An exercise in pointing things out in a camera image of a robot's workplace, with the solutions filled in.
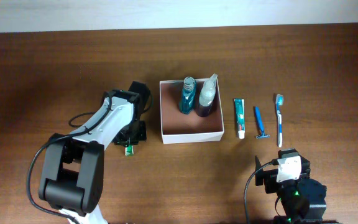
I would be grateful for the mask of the green white small box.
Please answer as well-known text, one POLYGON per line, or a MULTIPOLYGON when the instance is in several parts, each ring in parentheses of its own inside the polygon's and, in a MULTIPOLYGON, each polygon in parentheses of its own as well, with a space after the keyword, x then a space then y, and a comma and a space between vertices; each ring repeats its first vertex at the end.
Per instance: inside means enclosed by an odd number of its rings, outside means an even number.
POLYGON ((128 144, 125 147, 125 156, 133 156, 134 155, 134 147, 133 145, 128 144))

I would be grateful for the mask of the teal mouthwash bottle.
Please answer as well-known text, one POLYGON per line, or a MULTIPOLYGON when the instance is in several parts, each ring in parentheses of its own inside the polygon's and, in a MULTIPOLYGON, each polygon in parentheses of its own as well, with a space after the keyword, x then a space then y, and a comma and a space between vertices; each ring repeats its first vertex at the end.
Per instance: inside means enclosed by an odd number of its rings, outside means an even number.
POLYGON ((183 81, 181 91, 180 111, 183 114, 189 114, 193 109, 193 103, 196 93, 196 81, 193 77, 186 77, 183 81))

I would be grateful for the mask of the clear spray bottle purple liquid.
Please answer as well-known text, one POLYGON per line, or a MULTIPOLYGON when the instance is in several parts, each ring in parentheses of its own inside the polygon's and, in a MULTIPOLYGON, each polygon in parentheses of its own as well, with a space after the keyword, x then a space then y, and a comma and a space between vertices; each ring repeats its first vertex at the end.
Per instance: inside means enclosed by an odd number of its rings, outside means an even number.
POLYGON ((214 73, 203 84, 196 108, 196 113, 200 117, 207 117, 209 115, 216 94, 217 78, 218 75, 214 73))

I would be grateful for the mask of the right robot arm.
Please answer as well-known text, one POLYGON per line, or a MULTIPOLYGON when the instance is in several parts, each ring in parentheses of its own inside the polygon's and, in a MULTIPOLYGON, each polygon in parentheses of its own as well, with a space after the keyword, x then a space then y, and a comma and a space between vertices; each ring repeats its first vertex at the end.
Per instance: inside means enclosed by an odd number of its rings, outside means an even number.
POLYGON ((310 177, 310 161, 294 149, 278 151, 270 162, 276 169, 264 170, 255 158, 255 184, 263 185, 266 194, 276 194, 284 215, 273 218, 274 223, 322 223, 326 211, 327 187, 310 177))

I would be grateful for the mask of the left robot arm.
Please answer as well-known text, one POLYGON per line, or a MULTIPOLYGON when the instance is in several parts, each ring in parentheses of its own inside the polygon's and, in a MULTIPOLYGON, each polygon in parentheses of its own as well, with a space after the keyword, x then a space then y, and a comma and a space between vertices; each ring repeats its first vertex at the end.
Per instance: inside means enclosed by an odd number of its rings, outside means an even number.
POLYGON ((147 139, 140 117, 151 105, 147 85, 132 82, 127 91, 105 92, 100 109, 70 134, 53 134, 39 150, 45 159, 38 195, 51 208, 39 209, 70 223, 105 223, 98 205, 105 150, 115 144, 131 155, 133 147, 147 139))

